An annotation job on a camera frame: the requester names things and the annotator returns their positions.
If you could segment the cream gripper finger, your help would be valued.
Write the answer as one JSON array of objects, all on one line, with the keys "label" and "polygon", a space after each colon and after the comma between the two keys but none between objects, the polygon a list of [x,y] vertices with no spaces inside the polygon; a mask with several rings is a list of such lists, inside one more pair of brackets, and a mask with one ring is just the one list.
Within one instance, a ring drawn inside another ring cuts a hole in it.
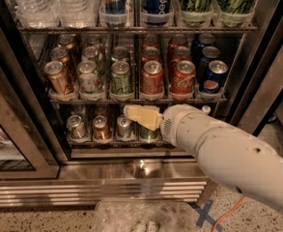
[{"label": "cream gripper finger", "polygon": [[148,130],[155,131],[160,127],[162,115],[158,113],[141,113],[128,115],[128,118]]},{"label": "cream gripper finger", "polygon": [[124,114],[131,120],[142,118],[159,118],[159,109],[155,106],[128,104],[124,107]]}]

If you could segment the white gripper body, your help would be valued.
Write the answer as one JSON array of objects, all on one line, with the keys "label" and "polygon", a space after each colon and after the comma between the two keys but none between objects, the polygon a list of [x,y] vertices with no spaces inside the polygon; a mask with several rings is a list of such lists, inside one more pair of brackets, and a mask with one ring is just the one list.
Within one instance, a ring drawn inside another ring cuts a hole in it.
[{"label": "white gripper body", "polygon": [[211,122],[212,117],[196,107],[187,104],[170,106],[162,115],[162,140],[188,153],[195,153],[198,138]]}]

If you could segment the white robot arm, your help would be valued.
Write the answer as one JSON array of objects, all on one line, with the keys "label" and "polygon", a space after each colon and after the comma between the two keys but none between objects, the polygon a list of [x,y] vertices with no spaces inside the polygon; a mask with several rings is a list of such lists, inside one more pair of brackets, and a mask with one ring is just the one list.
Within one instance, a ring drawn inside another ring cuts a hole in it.
[{"label": "white robot arm", "polygon": [[283,158],[265,141],[202,110],[177,104],[129,104],[124,114],[196,158],[200,169],[219,185],[255,199],[283,214]]}]

